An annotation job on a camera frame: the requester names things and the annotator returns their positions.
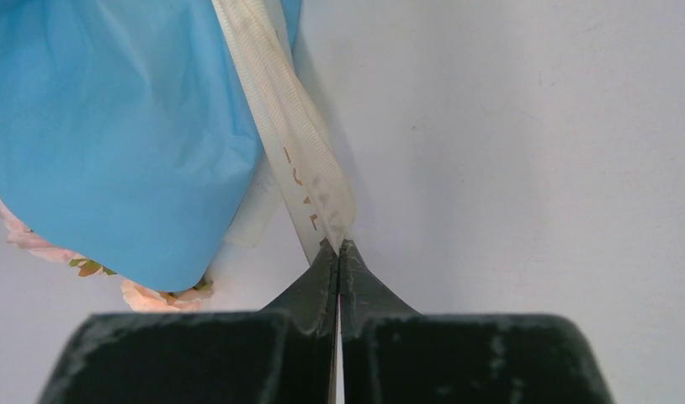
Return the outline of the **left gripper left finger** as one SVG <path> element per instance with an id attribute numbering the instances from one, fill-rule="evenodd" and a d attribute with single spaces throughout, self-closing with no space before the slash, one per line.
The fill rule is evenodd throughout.
<path id="1" fill-rule="evenodd" d="M 259 311 L 106 313 L 64 347 L 42 403 L 332 403 L 338 256 Z"/>

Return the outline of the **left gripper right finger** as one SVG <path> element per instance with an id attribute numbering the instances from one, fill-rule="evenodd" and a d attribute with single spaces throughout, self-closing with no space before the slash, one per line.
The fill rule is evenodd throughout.
<path id="1" fill-rule="evenodd" d="M 354 242 L 340 250 L 348 403 L 609 403 L 580 329 L 546 314 L 425 315 L 392 292 Z"/>

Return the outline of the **cream ribbon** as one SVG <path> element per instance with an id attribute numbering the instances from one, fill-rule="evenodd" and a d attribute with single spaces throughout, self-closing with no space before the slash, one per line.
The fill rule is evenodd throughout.
<path id="1" fill-rule="evenodd" d="M 280 1 L 213 3 L 265 152 L 226 235 L 254 245 L 284 204 L 307 261 L 324 242 L 338 252 L 356 203 L 329 130 L 295 73 Z"/>

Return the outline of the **blue wrapping paper sheet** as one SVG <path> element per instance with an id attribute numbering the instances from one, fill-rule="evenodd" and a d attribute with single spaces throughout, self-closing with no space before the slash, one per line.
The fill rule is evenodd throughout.
<path id="1" fill-rule="evenodd" d="M 262 158 L 211 1 L 0 1 L 0 199 L 49 243 L 186 290 Z"/>

